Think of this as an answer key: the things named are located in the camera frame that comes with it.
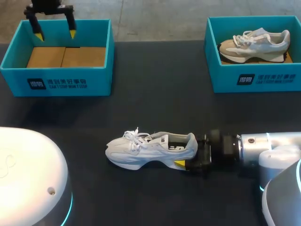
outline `black tabletop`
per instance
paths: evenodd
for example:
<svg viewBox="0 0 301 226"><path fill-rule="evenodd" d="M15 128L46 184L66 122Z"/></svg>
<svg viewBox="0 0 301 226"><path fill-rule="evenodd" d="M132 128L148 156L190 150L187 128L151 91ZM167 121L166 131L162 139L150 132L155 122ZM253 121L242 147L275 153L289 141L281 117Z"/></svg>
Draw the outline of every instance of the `black tabletop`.
<svg viewBox="0 0 301 226"><path fill-rule="evenodd" d="M0 126L43 133L67 160L72 225L262 224L256 183L233 170L207 180L154 163L128 171L104 154L109 141L137 126L148 133L301 131L301 93L213 93L203 44L116 42L109 97L14 98L0 77Z"/></svg>

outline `teal box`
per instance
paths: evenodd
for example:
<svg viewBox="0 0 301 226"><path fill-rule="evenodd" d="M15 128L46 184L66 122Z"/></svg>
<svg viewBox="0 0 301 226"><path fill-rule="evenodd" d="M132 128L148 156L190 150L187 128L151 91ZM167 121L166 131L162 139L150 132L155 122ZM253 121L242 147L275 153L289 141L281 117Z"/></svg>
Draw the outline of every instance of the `teal box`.
<svg viewBox="0 0 301 226"><path fill-rule="evenodd" d="M45 41L21 21L0 66L16 97L108 96L114 61L110 20L76 20L71 39L66 20L39 20ZM106 47L104 67L26 68L34 47Z"/></svg>
<svg viewBox="0 0 301 226"><path fill-rule="evenodd" d="M222 65L218 44L261 27L268 32L289 30L293 63ZM301 24L295 16L210 17L204 49L215 93L301 90ZM241 78L248 82L239 82Z"/></svg>

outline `white sneaker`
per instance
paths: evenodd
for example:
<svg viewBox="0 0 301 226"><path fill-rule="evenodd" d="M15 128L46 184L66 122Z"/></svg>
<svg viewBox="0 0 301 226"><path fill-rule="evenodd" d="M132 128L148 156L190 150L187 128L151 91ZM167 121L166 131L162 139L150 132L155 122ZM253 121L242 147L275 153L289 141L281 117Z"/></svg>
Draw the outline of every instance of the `white sneaker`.
<svg viewBox="0 0 301 226"><path fill-rule="evenodd" d="M108 159L117 166L138 170L150 161L160 161L166 166L183 170L174 161L195 156L198 143L192 133L187 135L159 132L152 135L126 131L123 137L112 140L105 151Z"/></svg>
<svg viewBox="0 0 301 226"><path fill-rule="evenodd" d="M284 53L290 45L290 33L269 33L263 28L246 31L222 42L218 49L222 56L236 63L244 63L252 57L271 62L284 62Z"/></svg>

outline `gray floor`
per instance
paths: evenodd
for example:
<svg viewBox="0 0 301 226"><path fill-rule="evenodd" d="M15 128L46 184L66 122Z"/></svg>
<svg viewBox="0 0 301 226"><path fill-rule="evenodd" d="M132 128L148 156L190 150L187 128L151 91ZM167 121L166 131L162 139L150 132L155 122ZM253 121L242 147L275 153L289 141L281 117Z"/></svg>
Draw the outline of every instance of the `gray floor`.
<svg viewBox="0 0 301 226"><path fill-rule="evenodd" d="M0 43L10 42L30 2L0 0ZM208 16L301 15L301 0L63 0L63 4L74 5L78 19L111 19L119 41L203 39Z"/></svg>

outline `white dome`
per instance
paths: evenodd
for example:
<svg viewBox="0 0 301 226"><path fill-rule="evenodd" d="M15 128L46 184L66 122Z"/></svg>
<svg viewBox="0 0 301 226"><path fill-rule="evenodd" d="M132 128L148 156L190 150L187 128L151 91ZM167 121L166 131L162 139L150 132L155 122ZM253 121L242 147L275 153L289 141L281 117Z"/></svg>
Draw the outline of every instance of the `white dome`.
<svg viewBox="0 0 301 226"><path fill-rule="evenodd" d="M51 139L0 127L0 226L40 221L60 200L67 178L66 160Z"/></svg>

